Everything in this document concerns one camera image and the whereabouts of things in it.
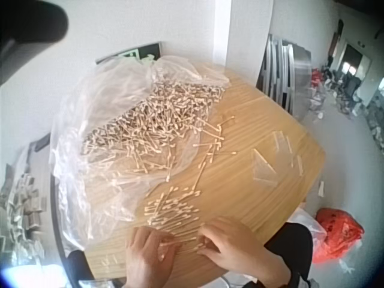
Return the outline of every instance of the clear plastic sheet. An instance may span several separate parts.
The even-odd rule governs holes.
[[[295,154],[289,137],[282,131],[273,131],[264,142],[266,143],[264,146],[267,146],[268,150],[271,146],[275,149],[269,158],[266,158],[258,148],[253,149],[253,179],[255,181],[276,187],[287,173],[293,173],[299,177],[304,175],[302,158]]]
[[[229,80],[218,68],[192,65],[176,56],[151,64],[135,58],[112,58],[86,76],[65,97],[51,135],[50,164],[59,181],[58,208],[64,237],[76,248],[107,239],[117,222],[133,221],[137,203],[164,182],[167,172],[132,173],[121,158],[111,160],[108,151],[83,153],[85,137],[146,100],[155,82],[164,79],[225,88]],[[189,133],[177,145],[177,164],[171,176],[188,167],[196,155],[199,133]],[[92,194],[104,197],[91,205]]]

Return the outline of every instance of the plastic packaging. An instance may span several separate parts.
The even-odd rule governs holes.
[[[84,154],[84,138],[147,99],[155,82],[167,79],[188,84],[227,87],[222,71],[166,56],[148,64],[136,58],[112,58],[95,67],[64,98],[51,135],[50,164],[58,179],[58,209],[64,237],[76,248],[107,239],[117,222],[133,221],[137,203],[164,182],[167,172],[132,173],[112,160],[108,150]],[[175,175],[196,155],[199,133],[190,133],[178,145]],[[91,198],[98,197],[98,206]]]
[[[305,226],[312,234],[313,254],[317,253],[326,238],[326,231],[310,214],[298,207],[287,220],[290,223],[298,223]]]
[[[314,255],[314,263],[341,259],[364,234],[361,225],[342,210],[322,208],[316,220],[326,230],[327,237]]]
[[[259,143],[259,146],[267,147],[269,151],[272,145],[275,149],[269,153],[269,158],[263,155],[260,150],[262,147],[252,150],[253,179],[270,187],[276,187],[288,173],[302,177],[304,168],[301,156],[294,153],[289,137],[282,131],[273,131],[263,143]]]

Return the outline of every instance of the red plastic bag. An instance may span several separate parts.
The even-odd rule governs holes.
[[[327,236],[314,253],[314,263],[342,258],[364,234],[363,227],[342,210],[322,208],[317,212],[316,220]]]

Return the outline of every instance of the clear plastic bag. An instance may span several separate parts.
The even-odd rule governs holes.
[[[326,231],[310,214],[298,207],[295,212],[289,217],[287,222],[298,223],[305,226],[312,234],[313,254],[321,246],[326,238]]]
[[[167,79],[189,84],[229,86],[218,68],[192,65],[187,59],[165,56],[143,64],[135,58],[112,58],[101,63],[67,96],[55,118],[50,164],[58,179],[59,219],[64,237],[76,248],[107,239],[119,220],[133,221],[137,203],[166,179],[166,172],[131,173],[109,152],[83,153],[84,138],[146,100],[155,82]],[[171,175],[190,165],[199,133],[178,145],[177,165]],[[103,195],[98,206],[93,194]]]

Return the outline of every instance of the small plastic bag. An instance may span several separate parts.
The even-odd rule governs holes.
[[[364,234],[363,227],[342,210],[322,208],[316,220],[327,231],[327,238],[314,255],[314,263],[343,258]]]
[[[146,100],[156,82],[229,86],[215,67],[193,65],[187,59],[166,56],[151,64],[117,57],[102,62],[62,101],[51,133],[50,164],[58,180],[58,211],[62,234],[74,248],[107,239],[117,222],[133,221],[137,203],[167,172],[132,173],[121,156],[108,149],[84,153],[84,139],[96,128]],[[177,164],[170,175],[190,165],[198,148],[199,133],[189,133],[177,146]],[[98,206],[90,197],[96,197]]]

